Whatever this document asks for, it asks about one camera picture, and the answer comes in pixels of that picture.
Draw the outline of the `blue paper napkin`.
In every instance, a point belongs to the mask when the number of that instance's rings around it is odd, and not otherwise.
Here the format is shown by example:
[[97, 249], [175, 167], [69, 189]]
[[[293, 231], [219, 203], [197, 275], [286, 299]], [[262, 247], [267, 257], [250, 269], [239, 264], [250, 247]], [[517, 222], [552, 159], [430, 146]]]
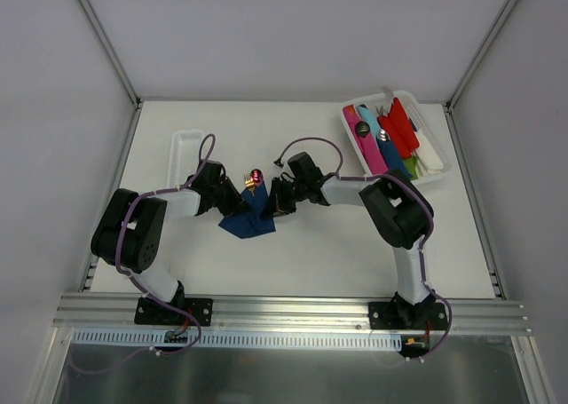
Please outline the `blue paper napkin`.
[[240, 239], [249, 239], [264, 234], [271, 234], [276, 231], [276, 226], [272, 218], [261, 218], [266, 203], [268, 203], [268, 193], [265, 185], [257, 187], [253, 193], [248, 189], [241, 192], [241, 197], [248, 203], [252, 210], [247, 213], [231, 215], [223, 218], [218, 226], [227, 233]]

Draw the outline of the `iridescent rainbow spoon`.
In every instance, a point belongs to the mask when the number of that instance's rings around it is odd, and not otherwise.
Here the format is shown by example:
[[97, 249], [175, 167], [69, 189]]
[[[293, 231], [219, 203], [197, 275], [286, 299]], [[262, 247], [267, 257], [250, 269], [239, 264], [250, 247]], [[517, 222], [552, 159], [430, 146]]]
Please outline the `iridescent rainbow spoon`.
[[258, 187], [261, 186], [264, 182], [264, 176], [262, 171], [260, 171], [259, 169], [253, 169], [250, 173], [249, 173], [249, 182], [254, 186], [254, 187]]

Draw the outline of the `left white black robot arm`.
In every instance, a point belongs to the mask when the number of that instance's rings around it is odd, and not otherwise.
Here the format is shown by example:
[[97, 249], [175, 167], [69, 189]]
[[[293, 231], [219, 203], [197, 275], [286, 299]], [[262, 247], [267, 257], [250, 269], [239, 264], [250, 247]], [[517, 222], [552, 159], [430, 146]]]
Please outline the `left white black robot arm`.
[[91, 238], [91, 253], [154, 302], [154, 313], [164, 323], [175, 324], [187, 313], [185, 290], [155, 261], [163, 225], [198, 217], [211, 209], [225, 217], [252, 211], [220, 162], [201, 161], [197, 171], [180, 186], [145, 194], [119, 188]]

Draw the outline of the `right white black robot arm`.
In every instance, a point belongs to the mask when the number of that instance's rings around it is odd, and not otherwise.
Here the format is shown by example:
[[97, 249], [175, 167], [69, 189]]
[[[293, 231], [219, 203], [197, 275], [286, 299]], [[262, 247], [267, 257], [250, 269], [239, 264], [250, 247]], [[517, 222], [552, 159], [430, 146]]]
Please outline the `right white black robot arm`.
[[394, 297], [378, 317], [392, 327], [419, 328], [436, 303], [424, 255], [434, 211], [410, 179], [399, 169], [368, 178], [325, 175], [305, 152], [291, 157], [288, 167], [289, 174], [272, 180], [261, 218], [292, 214], [302, 201], [365, 208], [381, 238], [393, 248], [398, 276]]

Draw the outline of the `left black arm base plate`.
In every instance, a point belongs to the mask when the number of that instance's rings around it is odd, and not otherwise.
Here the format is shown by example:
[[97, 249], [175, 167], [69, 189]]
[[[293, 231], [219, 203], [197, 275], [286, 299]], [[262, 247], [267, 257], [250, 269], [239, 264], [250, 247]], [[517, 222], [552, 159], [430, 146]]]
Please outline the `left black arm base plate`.
[[[213, 304], [211, 298], [186, 297], [181, 310], [191, 314], [202, 327], [209, 327]], [[142, 326], [181, 326], [186, 319], [182, 313], [167, 309], [147, 297], [138, 300], [134, 314], [134, 324]]]

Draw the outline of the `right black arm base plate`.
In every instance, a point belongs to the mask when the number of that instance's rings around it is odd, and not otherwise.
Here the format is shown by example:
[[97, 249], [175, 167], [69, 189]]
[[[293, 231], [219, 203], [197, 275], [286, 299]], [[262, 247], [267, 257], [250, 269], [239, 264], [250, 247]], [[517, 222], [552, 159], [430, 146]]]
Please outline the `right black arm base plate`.
[[443, 331], [448, 327], [446, 307], [436, 302], [423, 315], [412, 315], [405, 321], [398, 314], [395, 301], [370, 302], [367, 305], [368, 321], [372, 330], [426, 330]]

